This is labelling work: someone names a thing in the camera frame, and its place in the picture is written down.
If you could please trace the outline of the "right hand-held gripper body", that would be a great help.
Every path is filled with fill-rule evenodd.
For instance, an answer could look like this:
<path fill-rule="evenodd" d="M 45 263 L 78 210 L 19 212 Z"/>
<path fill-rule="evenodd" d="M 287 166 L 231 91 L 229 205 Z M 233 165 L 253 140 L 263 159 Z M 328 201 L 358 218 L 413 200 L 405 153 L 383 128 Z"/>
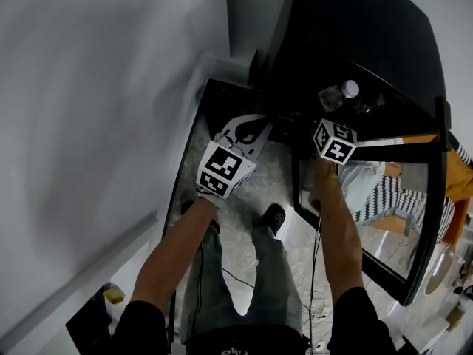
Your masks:
<path fill-rule="evenodd" d="M 345 165 L 357 147 L 357 133 L 322 118 L 313 135 L 313 142 L 321 158 Z"/>

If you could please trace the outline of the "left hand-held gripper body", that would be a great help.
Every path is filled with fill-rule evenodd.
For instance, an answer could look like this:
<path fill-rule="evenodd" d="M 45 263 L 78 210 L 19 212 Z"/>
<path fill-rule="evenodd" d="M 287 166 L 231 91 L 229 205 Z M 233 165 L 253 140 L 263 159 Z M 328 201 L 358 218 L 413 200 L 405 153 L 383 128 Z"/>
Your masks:
<path fill-rule="evenodd" d="M 232 140 L 219 133 L 207 145 L 197 171 L 197 186 L 217 197 L 228 198 L 256 168 L 258 140 Z"/>

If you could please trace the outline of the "clear white-capped bottle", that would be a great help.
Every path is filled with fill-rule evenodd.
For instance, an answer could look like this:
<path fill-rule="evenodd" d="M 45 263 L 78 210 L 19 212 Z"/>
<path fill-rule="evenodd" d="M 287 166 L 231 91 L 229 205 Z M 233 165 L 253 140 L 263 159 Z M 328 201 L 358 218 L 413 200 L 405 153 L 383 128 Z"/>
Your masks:
<path fill-rule="evenodd" d="M 343 107 L 345 101 L 356 98 L 359 92 L 358 83 L 350 79 L 343 82 L 340 87 L 326 87 L 317 96 L 322 109 L 329 113 Z"/>

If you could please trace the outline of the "bottle with green cap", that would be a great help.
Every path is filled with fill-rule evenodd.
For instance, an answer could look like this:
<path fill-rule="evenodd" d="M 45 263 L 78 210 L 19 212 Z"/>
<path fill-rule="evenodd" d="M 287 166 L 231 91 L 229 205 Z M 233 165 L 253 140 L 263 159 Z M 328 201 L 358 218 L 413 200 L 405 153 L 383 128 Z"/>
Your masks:
<path fill-rule="evenodd" d="M 360 100 L 358 109 L 356 112 L 358 114 L 374 114 L 380 108 L 387 105 L 385 96 L 382 92 L 377 95 L 368 96 Z"/>

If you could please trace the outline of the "person's right forearm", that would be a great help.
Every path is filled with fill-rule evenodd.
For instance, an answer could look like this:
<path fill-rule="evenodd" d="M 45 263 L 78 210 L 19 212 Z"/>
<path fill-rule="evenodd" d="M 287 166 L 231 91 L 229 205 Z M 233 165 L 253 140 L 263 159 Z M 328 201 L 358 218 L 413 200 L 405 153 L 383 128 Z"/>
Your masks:
<path fill-rule="evenodd" d="M 311 204 L 320 208 L 326 277 L 336 302 L 344 292 L 363 286 L 361 241 L 334 163 L 316 159 L 313 191 L 316 198 Z"/>

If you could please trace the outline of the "person's left forearm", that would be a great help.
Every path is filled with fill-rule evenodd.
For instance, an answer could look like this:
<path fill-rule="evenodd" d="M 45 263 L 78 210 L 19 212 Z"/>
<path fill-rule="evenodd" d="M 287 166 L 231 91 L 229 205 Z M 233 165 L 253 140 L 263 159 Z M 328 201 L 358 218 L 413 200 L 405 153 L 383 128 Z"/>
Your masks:
<path fill-rule="evenodd" d="M 164 311 L 216 218 L 216 207 L 205 198 L 197 198 L 143 264 L 132 300 Z"/>

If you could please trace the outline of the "white crumpled cloth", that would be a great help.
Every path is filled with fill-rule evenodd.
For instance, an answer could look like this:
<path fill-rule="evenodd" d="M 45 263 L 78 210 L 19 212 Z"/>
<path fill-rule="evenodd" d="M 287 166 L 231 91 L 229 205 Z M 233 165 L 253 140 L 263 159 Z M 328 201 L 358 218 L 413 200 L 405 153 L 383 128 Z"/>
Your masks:
<path fill-rule="evenodd" d="M 351 213 L 364 208 L 370 193 L 383 176 L 400 175 L 401 164 L 395 162 L 347 161 L 338 168 L 344 199 Z"/>

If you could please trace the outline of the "person's right black shoe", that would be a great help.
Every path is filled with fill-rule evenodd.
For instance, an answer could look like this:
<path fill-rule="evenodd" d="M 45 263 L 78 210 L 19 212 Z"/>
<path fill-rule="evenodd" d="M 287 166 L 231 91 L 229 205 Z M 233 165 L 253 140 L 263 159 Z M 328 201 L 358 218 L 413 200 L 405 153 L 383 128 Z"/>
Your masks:
<path fill-rule="evenodd" d="M 258 227 L 269 228 L 275 237 L 285 222 L 285 218 L 285 210 L 278 203 L 272 203 L 253 223 Z"/>

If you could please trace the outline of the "person's left leg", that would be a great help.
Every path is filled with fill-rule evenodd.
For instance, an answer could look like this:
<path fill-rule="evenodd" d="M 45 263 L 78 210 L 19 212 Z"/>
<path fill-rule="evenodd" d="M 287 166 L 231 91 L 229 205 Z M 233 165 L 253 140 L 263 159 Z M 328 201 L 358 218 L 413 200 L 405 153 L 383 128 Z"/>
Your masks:
<path fill-rule="evenodd" d="M 241 323 L 222 274 L 220 227 L 211 221 L 191 265 L 180 321 L 180 338 L 190 339 Z"/>

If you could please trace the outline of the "person's right leg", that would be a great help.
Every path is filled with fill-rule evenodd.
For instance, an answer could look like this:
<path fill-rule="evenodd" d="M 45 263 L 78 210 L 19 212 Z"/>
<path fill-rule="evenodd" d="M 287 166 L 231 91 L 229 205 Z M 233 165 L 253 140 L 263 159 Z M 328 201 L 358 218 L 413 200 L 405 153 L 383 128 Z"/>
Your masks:
<path fill-rule="evenodd" d="M 302 334 L 302 302 L 283 243 L 267 226 L 251 234 L 256 250 L 256 282 L 246 320 L 252 325 L 283 325 Z"/>

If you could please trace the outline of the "black cabinet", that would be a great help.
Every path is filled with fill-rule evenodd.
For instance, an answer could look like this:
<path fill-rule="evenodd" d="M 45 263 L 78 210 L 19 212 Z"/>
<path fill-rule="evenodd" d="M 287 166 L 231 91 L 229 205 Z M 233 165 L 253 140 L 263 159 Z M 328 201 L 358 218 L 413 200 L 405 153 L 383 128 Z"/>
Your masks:
<path fill-rule="evenodd" d="M 411 0 L 233 0 L 232 14 L 233 48 L 256 51 L 251 79 L 273 121 L 273 141 L 304 139 L 324 114 L 318 93 L 350 79 L 360 92 L 330 120 L 364 140 L 440 140 L 442 63 L 432 25 Z M 361 99 L 380 92 L 386 106 L 356 112 Z"/>

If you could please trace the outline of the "black framed glass cabinet door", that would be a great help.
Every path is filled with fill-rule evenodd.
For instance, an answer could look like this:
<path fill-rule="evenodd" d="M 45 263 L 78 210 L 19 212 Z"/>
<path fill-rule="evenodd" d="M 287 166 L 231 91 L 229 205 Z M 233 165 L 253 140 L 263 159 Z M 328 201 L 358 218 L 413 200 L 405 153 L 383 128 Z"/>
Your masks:
<path fill-rule="evenodd" d="M 388 149 L 395 145 L 380 145 L 362 147 L 361 150 L 354 151 L 350 157 L 356 161 L 368 161 L 368 157 L 374 155 L 383 156 L 389 160 L 402 157 L 409 165 L 414 165 L 414 160 L 425 160 L 427 166 L 427 199 L 426 211 L 421 228 L 418 249 L 414 253 L 412 267 L 407 278 L 402 277 L 392 268 L 382 263 L 374 255 L 363 250 L 362 271 L 377 283 L 400 305 L 408 306 L 414 301 L 417 292 L 421 287 L 423 277 L 426 273 L 428 262 L 430 261 L 437 239 L 437 230 L 440 226 L 440 216 L 443 210 L 445 198 L 447 152 L 449 148 L 449 135 L 451 128 L 450 105 L 443 96 L 435 98 L 436 124 L 438 126 L 440 140 L 431 143 L 407 144 L 405 150 Z M 296 212 L 309 223 L 316 231 L 319 224 L 319 216 L 309 212 L 301 204 L 300 187 L 300 161 L 304 152 L 294 145 L 291 149 L 292 156 L 292 181 L 293 181 L 293 202 Z"/>

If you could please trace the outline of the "orange sofa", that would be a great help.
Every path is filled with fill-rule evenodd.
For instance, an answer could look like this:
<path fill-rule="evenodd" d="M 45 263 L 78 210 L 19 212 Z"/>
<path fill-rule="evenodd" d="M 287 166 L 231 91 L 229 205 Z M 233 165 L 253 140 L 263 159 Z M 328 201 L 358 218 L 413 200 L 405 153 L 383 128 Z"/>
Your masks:
<path fill-rule="evenodd" d="M 452 146 L 447 153 L 446 192 L 437 241 L 456 243 L 473 198 L 473 157 L 454 135 L 449 136 Z M 388 162 L 384 173 L 375 178 L 364 206 L 353 213 L 355 222 L 374 228 L 400 233 L 403 229 L 421 232 L 426 211 L 427 193 L 406 181 L 409 164 Z"/>

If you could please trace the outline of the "tan block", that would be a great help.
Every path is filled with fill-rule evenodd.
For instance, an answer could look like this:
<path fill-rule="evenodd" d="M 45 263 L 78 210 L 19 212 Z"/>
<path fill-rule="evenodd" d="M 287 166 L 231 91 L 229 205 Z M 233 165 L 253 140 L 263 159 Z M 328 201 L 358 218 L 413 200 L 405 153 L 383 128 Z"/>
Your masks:
<path fill-rule="evenodd" d="M 103 296 L 112 305 L 120 304 L 125 300 L 124 292 L 116 285 L 105 286 Z"/>

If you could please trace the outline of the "person's black shirt torso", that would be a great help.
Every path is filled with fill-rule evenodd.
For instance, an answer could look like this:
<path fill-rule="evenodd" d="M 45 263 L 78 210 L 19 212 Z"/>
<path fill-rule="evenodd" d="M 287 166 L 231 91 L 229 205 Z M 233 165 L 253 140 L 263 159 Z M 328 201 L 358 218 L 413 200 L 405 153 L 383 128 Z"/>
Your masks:
<path fill-rule="evenodd" d="M 147 302 L 127 305 L 107 355 L 168 355 L 162 312 Z M 235 325 L 193 337 L 187 355 L 307 355 L 300 334 L 284 325 Z M 395 355 L 387 325 L 376 313 L 365 289 L 344 292 L 333 309 L 327 346 L 332 355 Z"/>

